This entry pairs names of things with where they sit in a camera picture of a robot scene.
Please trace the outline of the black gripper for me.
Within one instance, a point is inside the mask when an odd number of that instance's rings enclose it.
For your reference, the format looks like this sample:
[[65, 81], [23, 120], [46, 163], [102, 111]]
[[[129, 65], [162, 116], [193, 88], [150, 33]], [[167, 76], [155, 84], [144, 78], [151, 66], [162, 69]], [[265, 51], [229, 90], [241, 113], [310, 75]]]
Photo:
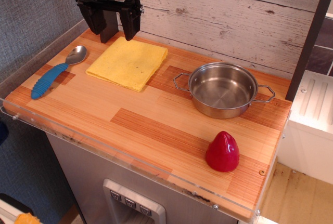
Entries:
[[100, 34], [106, 28], [103, 10], [120, 10], [125, 39], [130, 41], [140, 31], [142, 5], [140, 0], [77, 0], [90, 30]]

